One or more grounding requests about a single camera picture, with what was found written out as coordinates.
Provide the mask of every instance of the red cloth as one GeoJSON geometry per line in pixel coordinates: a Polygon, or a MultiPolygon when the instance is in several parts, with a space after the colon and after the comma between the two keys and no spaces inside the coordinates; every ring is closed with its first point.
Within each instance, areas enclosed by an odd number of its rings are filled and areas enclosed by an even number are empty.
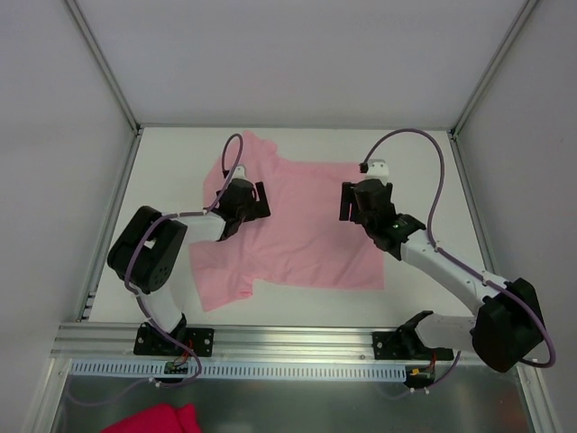
{"type": "Polygon", "coordinates": [[[101,433],[201,433],[192,404],[174,409],[166,403],[123,419],[101,433]]]}

